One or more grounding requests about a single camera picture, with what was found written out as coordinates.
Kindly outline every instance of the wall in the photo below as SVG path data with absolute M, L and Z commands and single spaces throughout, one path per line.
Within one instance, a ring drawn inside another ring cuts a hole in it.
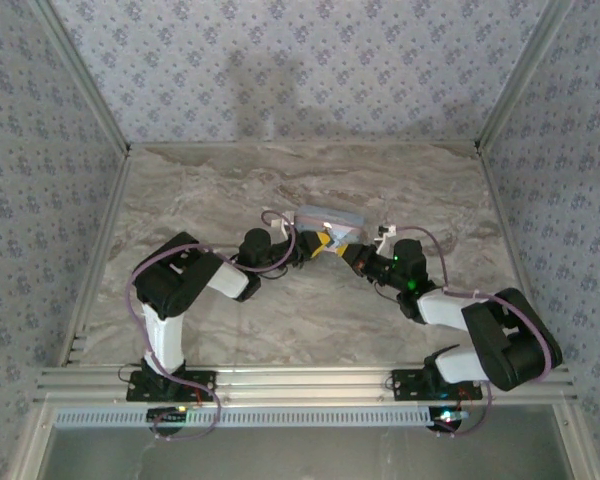
M 0 478 L 37 368 L 58 356 L 118 158 L 26 2 L 0 0 Z
M 600 447 L 600 0 L 576 2 L 488 157 Z
M 130 142 L 473 139 L 546 0 L 54 0 Z

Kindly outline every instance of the marble surface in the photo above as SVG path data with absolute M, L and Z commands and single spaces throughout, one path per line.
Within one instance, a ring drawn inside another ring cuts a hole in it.
M 140 335 L 123 301 L 131 269 L 179 231 L 232 254 L 263 207 L 302 204 L 420 225 L 440 240 L 451 283 L 494 291 L 515 285 L 502 232 L 475 158 L 430 145 L 199 146 L 132 151 L 123 206 L 95 304 L 83 364 L 138 361 Z M 274 241 L 279 232 L 274 232 Z M 423 241 L 429 272 L 440 263 Z M 323 254 L 237 303 L 205 289 L 185 317 L 190 364 L 337 364 L 421 361 L 464 332 L 421 326 L 378 296 L 334 255 Z

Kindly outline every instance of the black mounting plate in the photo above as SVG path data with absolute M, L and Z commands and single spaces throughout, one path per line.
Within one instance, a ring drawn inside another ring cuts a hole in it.
M 392 370 L 391 389 L 396 402 L 410 400 L 481 400 L 482 389 L 473 382 L 445 384 L 432 389 L 423 370 Z
M 178 377 L 183 380 L 201 383 L 207 388 L 215 391 L 216 389 L 216 372 L 213 370 L 184 370 L 178 373 Z M 213 402 L 213 398 L 204 390 L 198 390 L 180 385 L 173 396 L 167 397 L 158 386 L 148 379 L 146 375 L 137 370 L 131 373 L 129 378 L 129 387 L 127 389 L 127 402 L 176 402 L 176 403 L 191 403 L 198 401 L 198 393 L 200 401 L 203 403 Z

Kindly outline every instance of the table surface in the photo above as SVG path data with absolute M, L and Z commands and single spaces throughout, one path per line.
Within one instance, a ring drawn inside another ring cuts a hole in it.
M 480 163 L 430 145 L 195 146 L 134 150 L 131 172 L 97 298 L 82 364 L 137 362 L 140 335 L 124 285 L 149 253 L 180 231 L 230 255 L 261 226 L 264 207 L 303 204 L 358 213 L 367 238 L 382 223 L 419 225 L 438 238 L 451 284 L 497 291 L 515 286 Z M 272 232 L 274 241 L 279 233 Z M 431 242 L 430 275 L 441 282 Z M 189 364 L 374 364 L 418 362 L 464 332 L 421 326 L 378 296 L 340 258 L 322 254 L 237 303 L 205 289 L 185 316 Z M 384 293 L 393 294 L 390 288 Z M 136 302 L 135 308 L 140 311 Z

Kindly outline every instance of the patterned wallpaper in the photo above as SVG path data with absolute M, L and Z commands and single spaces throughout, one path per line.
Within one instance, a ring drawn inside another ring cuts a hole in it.
M 53 0 L 130 142 L 472 139 L 546 0 Z
M 56 360 L 118 165 L 26 2 L 0 0 L 0 478 Z
M 600 447 L 600 0 L 565 22 L 488 157 Z

